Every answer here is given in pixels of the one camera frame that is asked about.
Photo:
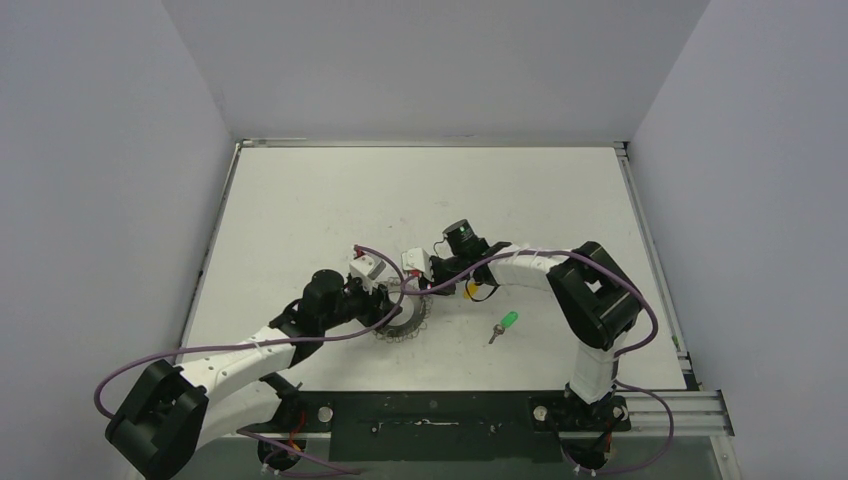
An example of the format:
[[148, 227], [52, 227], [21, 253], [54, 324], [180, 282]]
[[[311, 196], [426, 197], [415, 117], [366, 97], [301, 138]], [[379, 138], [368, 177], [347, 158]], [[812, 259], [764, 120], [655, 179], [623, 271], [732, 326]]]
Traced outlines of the key with yellow tag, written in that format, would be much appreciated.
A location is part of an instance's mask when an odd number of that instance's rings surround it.
[[478, 289], [479, 287], [474, 283], [465, 284], [463, 297], [467, 300], [476, 301], [474, 294], [478, 291]]

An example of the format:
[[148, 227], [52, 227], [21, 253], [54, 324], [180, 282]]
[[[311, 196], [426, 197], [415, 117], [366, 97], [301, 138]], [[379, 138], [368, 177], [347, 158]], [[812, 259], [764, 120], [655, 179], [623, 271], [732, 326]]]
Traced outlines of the metal disc with key rings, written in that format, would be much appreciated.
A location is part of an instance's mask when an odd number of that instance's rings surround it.
[[373, 335], [389, 343], [412, 340], [426, 328], [430, 300], [407, 295], [398, 285], [381, 285], [372, 292], [376, 304]]

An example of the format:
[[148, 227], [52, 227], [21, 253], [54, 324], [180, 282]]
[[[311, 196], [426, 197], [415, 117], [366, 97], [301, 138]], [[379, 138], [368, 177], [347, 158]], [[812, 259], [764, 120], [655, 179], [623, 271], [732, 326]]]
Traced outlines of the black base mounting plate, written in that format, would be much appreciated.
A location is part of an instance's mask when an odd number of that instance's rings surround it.
[[554, 463], [569, 441], [580, 452], [604, 452], [631, 421], [621, 396], [583, 407], [559, 391], [305, 392], [252, 429], [326, 439], [335, 462]]

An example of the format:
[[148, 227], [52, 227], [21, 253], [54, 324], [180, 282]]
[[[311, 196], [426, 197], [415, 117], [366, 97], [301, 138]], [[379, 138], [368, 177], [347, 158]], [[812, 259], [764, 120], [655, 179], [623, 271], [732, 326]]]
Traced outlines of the key with green tag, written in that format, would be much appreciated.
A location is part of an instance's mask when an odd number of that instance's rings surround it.
[[507, 313], [500, 321], [498, 321], [492, 328], [492, 334], [488, 340], [488, 344], [492, 345], [500, 336], [502, 336], [517, 320], [519, 319], [519, 313], [516, 311], [510, 311]]

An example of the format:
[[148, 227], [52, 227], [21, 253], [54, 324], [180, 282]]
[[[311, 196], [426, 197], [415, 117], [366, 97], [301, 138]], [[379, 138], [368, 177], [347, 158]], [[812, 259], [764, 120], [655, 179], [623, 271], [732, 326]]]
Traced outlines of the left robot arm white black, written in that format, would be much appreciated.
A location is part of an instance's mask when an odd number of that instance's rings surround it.
[[205, 444], [252, 424], [282, 431], [297, 420], [297, 401], [281, 392], [279, 374], [332, 342], [328, 331], [350, 321], [370, 333], [402, 308], [402, 280], [319, 270], [299, 298], [236, 344], [183, 349], [137, 360], [143, 371], [117, 410], [106, 440], [145, 479], [171, 479]]

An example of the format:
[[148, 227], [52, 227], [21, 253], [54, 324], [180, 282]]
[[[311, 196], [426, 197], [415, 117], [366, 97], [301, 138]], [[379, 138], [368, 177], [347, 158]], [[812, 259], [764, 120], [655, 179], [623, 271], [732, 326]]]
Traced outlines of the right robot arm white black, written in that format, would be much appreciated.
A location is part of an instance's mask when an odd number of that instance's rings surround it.
[[520, 286], [550, 293], [556, 300], [578, 348], [564, 410], [549, 412], [549, 419], [576, 431], [600, 431], [626, 420], [624, 406], [614, 402], [616, 354], [642, 305], [637, 289], [600, 244], [589, 241], [566, 253], [506, 241], [490, 244], [466, 220], [447, 227], [443, 239], [450, 256], [430, 255], [424, 267], [414, 268], [418, 287], [452, 295], [461, 282], [492, 289]]

